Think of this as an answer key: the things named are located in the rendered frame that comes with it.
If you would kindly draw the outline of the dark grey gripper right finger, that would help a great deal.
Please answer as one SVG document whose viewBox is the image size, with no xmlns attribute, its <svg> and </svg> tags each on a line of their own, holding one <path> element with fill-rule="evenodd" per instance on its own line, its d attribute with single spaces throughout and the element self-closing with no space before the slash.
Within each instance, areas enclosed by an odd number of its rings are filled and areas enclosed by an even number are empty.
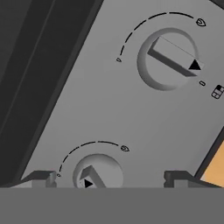
<svg viewBox="0 0 224 224">
<path fill-rule="evenodd" d="M 215 185 L 193 177 L 188 171 L 165 171 L 164 187 L 201 188 L 215 187 Z"/>
</svg>

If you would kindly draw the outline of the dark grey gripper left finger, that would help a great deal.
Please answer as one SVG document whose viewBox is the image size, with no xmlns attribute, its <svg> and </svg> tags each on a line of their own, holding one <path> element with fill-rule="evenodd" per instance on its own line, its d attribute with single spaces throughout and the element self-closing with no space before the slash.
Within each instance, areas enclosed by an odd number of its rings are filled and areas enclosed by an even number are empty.
<svg viewBox="0 0 224 224">
<path fill-rule="evenodd" d="M 54 188 L 57 173 L 55 171 L 33 171 L 28 176 L 12 185 L 12 187 L 24 188 Z"/>
</svg>

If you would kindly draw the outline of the grey round stove knob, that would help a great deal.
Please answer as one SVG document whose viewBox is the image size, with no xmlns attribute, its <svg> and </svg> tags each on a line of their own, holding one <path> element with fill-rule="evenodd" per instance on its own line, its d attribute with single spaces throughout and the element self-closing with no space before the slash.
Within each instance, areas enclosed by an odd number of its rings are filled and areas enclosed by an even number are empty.
<svg viewBox="0 0 224 224">
<path fill-rule="evenodd" d="M 87 155 L 73 170 L 73 185 L 76 188 L 120 188 L 123 169 L 108 155 Z"/>
<path fill-rule="evenodd" d="M 143 82 L 158 91 L 172 91 L 200 74 L 204 64 L 193 38 L 167 27 L 153 32 L 141 44 L 136 68 Z"/>
</svg>

